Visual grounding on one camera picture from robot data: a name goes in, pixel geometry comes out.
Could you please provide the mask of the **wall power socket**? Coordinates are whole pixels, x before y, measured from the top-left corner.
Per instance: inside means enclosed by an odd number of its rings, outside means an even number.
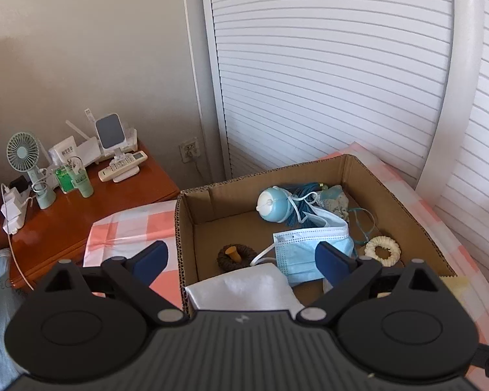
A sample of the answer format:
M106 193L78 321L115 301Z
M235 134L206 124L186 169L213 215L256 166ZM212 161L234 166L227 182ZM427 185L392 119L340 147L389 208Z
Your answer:
M200 157L200 146L197 137L190 138L179 145L183 163L196 161Z

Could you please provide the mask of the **cream fluffy hair scrunchie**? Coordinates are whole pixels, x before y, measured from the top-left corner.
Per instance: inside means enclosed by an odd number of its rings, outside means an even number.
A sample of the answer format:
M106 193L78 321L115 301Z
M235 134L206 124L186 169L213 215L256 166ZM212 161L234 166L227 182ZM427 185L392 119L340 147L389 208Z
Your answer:
M399 244L390 237L378 236L367 242L364 254L381 263L385 268L391 268L400 262L401 249Z

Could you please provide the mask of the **blue surgical face mask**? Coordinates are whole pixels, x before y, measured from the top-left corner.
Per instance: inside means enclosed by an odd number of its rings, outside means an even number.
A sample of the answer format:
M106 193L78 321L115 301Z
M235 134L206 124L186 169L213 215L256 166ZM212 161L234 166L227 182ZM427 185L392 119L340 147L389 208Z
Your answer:
M350 237L349 224L321 208L316 203L317 197L318 193L312 192L304 198L290 198L298 219L310 221L314 227L274 233L273 244L252 260L251 267L274 262L286 276L289 286L296 287L323 278L315 264L315 249L320 242L328 242L345 255L352 256L354 242Z

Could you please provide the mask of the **round blue white plush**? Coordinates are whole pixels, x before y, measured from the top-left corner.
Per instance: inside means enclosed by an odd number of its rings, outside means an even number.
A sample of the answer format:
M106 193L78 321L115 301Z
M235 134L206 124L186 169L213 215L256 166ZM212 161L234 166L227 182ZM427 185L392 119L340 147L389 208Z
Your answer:
M293 212L290 198L291 193L286 189L269 187L259 194L256 211L267 222L284 223Z

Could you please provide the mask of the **dark brown hair scrunchie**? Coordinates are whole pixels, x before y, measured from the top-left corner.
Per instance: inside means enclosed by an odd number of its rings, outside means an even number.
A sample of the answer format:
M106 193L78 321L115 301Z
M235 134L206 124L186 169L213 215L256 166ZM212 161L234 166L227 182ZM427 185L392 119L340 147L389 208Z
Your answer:
M227 244L219 250L216 261L222 272L227 273L248 268L258 255L255 250L244 244Z

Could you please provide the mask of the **white remote control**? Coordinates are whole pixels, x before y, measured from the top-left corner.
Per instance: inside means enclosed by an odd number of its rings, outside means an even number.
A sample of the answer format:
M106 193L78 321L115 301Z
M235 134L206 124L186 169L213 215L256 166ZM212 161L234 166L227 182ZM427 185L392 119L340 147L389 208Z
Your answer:
M99 180L102 183L113 181L120 183L139 174L139 166L147 160L147 154L140 150L135 153L126 153L121 159L113 160L106 168L99 171Z

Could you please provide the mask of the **yellow cleaning cloth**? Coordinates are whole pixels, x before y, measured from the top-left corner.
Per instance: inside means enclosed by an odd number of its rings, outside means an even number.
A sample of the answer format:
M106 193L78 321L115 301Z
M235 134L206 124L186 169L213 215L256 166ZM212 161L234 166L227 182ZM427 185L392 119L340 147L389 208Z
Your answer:
M470 280L465 276L441 276L440 279L461 305L464 305L465 293L470 286Z

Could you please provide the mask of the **white towel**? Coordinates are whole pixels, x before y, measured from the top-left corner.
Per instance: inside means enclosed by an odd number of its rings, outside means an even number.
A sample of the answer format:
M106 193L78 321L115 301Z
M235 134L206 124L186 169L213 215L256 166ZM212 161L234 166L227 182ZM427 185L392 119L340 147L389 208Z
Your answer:
M304 309L286 276L271 263L196 282L186 292L201 311L289 311L295 317Z

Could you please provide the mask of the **phone stand with screen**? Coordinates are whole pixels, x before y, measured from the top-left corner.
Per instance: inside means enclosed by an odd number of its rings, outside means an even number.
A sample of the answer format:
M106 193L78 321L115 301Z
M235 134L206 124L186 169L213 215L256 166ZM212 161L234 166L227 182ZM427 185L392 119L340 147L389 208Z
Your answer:
M125 153L138 150L138 132L134 127L126 127L117 113L106 115L94 122L103 157L120 159Z

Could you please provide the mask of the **orange white checkered cloth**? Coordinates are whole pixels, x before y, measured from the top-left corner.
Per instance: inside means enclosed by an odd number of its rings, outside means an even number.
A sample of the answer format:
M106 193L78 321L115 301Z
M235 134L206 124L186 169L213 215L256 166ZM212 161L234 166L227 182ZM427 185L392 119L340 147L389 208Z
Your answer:
M489 344L489 283L466 248L393 168L358 143L332 156L346 153L358 157L382 181L433 238L456 274L469 280L462 302L476 321L482 341ZM93 267L110 256L132 256L155 240L175 245L174 209L173 200L154 203L111 214L93 223L83 264Z

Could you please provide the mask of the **white louvered closet door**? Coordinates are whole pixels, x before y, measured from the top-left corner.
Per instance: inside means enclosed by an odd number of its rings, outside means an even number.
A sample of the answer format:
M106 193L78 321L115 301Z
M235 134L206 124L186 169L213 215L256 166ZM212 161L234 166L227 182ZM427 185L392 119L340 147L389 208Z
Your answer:
M203 0L223 168L359 143L489 259L489 0Z

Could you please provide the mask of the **green handheld fan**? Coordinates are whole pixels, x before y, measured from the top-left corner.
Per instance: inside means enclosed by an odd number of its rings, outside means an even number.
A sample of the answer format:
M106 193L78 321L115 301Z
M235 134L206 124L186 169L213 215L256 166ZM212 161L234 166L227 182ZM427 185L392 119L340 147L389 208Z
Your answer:
M47 184L47 174L37 165L40 148L37 139L28 132L17 132L7 143L7 161L20 173L31 179L31 189L41 210L49 208L56 200L53 189Z

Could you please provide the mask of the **brown cardboard box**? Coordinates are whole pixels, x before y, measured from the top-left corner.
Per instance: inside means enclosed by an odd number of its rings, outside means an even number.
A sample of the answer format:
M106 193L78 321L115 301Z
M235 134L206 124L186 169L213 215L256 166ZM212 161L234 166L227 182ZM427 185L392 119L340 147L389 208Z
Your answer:
M436 274L454 265L419 221L415 191L372 154L348 153L182 192L175 207L180 289L243 280L219 310L286 307L282 282L297 306L322 293L315 265L320 242L360 255L377 236L392 238L400 260L423 259Z

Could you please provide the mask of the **white power strip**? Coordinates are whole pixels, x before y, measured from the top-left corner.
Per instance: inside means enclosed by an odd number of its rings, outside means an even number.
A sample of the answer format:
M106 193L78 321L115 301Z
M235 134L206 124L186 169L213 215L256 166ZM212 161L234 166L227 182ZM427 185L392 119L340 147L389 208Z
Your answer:
M16 235L22 229L27 214L28 204L31 200L31 188L22 193L16 188L5 188L2 196L1 214L4 216L2 229L9 235Z

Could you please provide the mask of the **blue floral sachet bag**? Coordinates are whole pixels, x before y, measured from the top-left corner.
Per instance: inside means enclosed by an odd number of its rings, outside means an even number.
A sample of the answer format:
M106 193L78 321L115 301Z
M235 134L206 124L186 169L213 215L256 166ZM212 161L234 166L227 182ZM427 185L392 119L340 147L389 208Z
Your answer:
M320 191L318 205L345 221L349 219L349 199L340 184Z

